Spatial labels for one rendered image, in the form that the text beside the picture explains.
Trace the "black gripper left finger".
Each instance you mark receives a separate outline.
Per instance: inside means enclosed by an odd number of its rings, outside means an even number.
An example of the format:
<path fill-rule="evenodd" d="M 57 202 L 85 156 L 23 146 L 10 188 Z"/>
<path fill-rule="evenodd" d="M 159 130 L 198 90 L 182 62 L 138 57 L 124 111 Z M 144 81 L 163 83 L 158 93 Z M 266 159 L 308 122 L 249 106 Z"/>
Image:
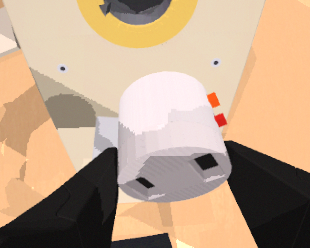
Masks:
<path fill-rule="evenodd" d="M 119 150 L 106 148 L 65 184 L 0 226 L 0 248 L 110 248 Z"/>

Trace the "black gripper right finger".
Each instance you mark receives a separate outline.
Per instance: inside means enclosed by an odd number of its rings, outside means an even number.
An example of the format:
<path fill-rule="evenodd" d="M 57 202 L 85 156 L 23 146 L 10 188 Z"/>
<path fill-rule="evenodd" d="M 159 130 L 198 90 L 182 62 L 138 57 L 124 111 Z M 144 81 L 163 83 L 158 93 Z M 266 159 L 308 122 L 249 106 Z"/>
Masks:
<path fill-rule="evenodd" d="M 310 171 L 224 140 L 226 179 L 257 248 L 310 248 Z"/>

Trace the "white cylinder with two slots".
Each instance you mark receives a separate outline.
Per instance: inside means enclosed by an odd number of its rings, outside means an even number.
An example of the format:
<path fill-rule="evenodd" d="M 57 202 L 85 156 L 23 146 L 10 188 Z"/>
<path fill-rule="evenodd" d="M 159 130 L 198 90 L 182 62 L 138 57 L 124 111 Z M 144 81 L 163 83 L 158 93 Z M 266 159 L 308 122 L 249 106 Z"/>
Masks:
<path fill-rule="evenodd" d="M 199 81 L 162 71 L 135 81 L 119 104 L 117 183 L 151 203 L 197 198 L 219 188 L 231 165 L 216 94 Z"/>

